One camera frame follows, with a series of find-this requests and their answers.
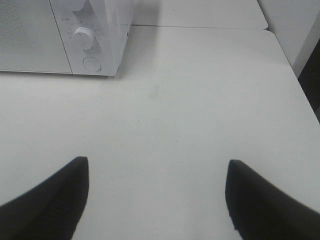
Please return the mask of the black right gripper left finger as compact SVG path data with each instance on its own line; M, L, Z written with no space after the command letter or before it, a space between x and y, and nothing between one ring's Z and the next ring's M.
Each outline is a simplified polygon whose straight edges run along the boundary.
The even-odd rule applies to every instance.
M78 156L0 207L2 240L70 240L89 194L89 161Z

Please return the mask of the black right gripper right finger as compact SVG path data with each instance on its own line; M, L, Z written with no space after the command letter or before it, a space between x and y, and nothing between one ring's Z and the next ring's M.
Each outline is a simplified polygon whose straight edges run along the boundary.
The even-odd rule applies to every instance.
M225 201L243 240L318 240L320 214L267 181L241 160L228 163Z

